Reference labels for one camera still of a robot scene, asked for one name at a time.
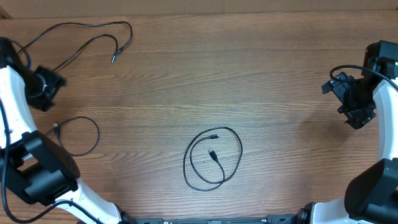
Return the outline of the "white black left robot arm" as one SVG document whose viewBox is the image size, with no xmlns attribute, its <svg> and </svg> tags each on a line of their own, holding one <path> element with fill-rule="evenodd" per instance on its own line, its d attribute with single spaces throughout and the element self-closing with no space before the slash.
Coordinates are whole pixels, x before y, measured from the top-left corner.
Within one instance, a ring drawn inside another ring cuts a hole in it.
<svg viewBox="0 0 398 224">
<path fill-rule="evenodd" d="M 66 80 L 45 67 L 32 71 L 31 60 L 23 63 L 15 45 L 1 37 L 1 200 L 6 215 L 16 223 L 32 223 L 60 208 L 82 223 L 135 223 L 82 181 L 73 154 L 37 129 L 30 109 L 48 111 Z M 46 210 L 27 220 L 17 218 L 8 190 Z"/>
</svg>

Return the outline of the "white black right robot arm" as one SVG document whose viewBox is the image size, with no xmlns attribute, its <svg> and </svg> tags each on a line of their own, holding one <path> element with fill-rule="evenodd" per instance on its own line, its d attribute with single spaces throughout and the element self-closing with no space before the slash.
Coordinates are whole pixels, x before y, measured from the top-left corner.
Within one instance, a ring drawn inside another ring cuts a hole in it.
<svg viewBox="0 0 398 224">
<path fill-rule="evenodd" d="M 362 65 L 338 65 L 322 85 L 340 102 L 339 114 L 355 130 L 377 130 L 373 165 L 348 184 L 341 198 L 310 202 L 278 223 L 397 223 L 397 44 L 369 44 Z"/>
</svg>

